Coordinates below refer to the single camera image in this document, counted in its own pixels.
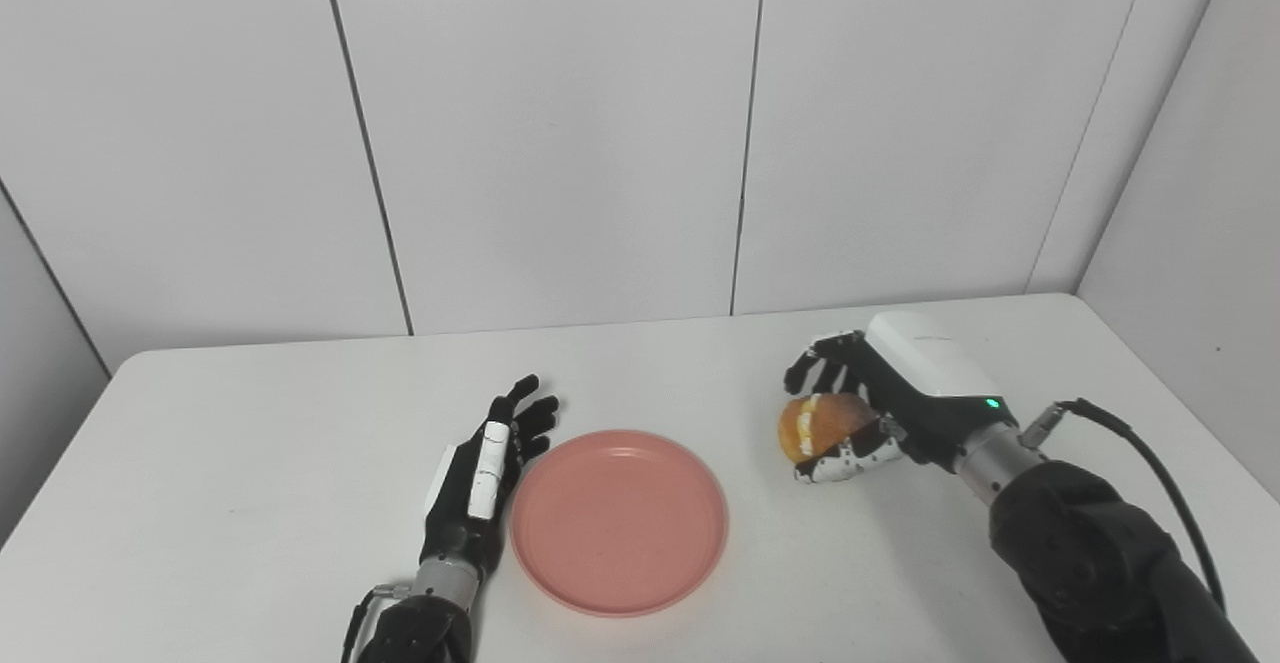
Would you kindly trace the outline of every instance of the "white wall panel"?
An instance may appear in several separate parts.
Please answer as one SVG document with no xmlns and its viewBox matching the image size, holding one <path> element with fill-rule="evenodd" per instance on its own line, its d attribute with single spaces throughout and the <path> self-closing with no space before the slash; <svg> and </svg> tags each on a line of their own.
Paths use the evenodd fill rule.
<svg viewBox="0 0 1280 663">
<path fill-rule="evenodd" d="M 1074 291 L 1208 0 L 1134 0 L 1028 293 Z"/>
<path fill-rule="evenodd" d="M 115 366 L 403 334 L 328 0 L 0 0 L 0 175 Z"/>
<path fill-rule="evenodd" d="M 728 311 L 758 0 L 339 0 L 417 332 Z"/>
<path fill-rule="evenodd" d="M 1212 0 L 1080 294 L 1280 495 L 1280 0 Z"/>
<path fill-rule="evenodd" d="M 764 0 L 737 312 L 1021 293 L 1133 0 Z"/>
<path fill-rule="evenodd" d="M 0 197 L 0 545 L 106 385 Z"/>
</svg>

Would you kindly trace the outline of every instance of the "white finger segment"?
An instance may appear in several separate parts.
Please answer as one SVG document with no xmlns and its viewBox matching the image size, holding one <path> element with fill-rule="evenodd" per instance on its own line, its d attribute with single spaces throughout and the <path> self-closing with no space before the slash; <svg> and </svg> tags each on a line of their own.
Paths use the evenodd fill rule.
<svg viewBox="0 0 1280 663">
<path fill-rule="evenodd" d="M 480 443 L 480 458 L 476 461 L 476 474 L 471 479 L 471 498 L 467 499 L 467 516 L 489 521 L 498 506 L 498 483 L 507 462 L 507 442 L 511 429 L 506 422 L 489 421 L 484 425 L 484 440 Z"/>
</svg>

